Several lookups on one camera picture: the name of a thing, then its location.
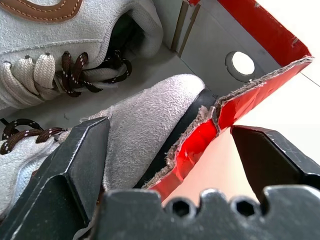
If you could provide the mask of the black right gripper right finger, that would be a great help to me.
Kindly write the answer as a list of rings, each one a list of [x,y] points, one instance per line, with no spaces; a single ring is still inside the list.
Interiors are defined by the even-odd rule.
[[[267,186],[307,185],[320,189],[320,166],[281,133],[244,125],[234,125],[230,132],[259,201]]]

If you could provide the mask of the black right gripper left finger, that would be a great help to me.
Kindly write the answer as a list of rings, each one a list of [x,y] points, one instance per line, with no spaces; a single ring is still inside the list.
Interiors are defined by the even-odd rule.
[[[93,218],[99,197],[110,121],[74,127],[42,163],[0,226],[3,240],[71,240]]]

